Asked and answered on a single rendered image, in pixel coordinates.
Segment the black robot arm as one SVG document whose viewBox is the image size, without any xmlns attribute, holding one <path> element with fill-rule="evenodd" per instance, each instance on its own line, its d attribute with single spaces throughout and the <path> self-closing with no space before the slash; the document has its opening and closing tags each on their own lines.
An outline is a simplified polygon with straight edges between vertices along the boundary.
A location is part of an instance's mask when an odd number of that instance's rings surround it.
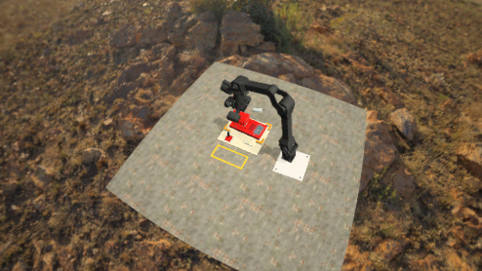
<svg viewBox="0 0 482 271">
<path fill-rule="evenodd" d="M 274 107 L 277 110 L 277 114 L 281 116 L 282 136 L 278 139 L 278 146 L 282 152 L 281 159 L 292 163 L 296 156 L 296 150 L 299 147 L 295 142 L 292 126 L 292 112 L 295 107 L 295 100 L 286 92 L 280 90 L 276 85 L 250 81 L 242 75 L 239 75 L 231 83 L 224 80 L 223 84 L 221 84 L 221 91 L 228 95 L 233 95 L 233 97 L 228 97 L 223 103 L 225 107 L 232 106 L 233 109 L 234 102 L 232 100 L 243 100 L 249 93 L 248 91 L 262 94 L 269 98 L 272 107 Z M 276 100 L 275 93 L 283 96 L 279 103 Z"/>
</svg>

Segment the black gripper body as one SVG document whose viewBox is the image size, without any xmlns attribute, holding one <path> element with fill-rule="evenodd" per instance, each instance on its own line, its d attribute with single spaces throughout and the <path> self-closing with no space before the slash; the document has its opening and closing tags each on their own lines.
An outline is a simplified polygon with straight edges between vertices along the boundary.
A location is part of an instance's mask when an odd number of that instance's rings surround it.
<svg viewBox="0 0 482 271">
<path fill-rule="evenodd" d="M 251 97 L 245 96 L 245 98 L 241 101 L 237 101 L 235 99 L 232 100 L 234 102 L 234 108 L 236 109 L 234 112 L 229 111 L 228 114 L 226 115 L 226 119 L 233 121 L 233 122 L 238 122 L 240 119 L 240 111 L 244 109 L 246 106 L 247 101 L 251 101 Z"/>
</svg>

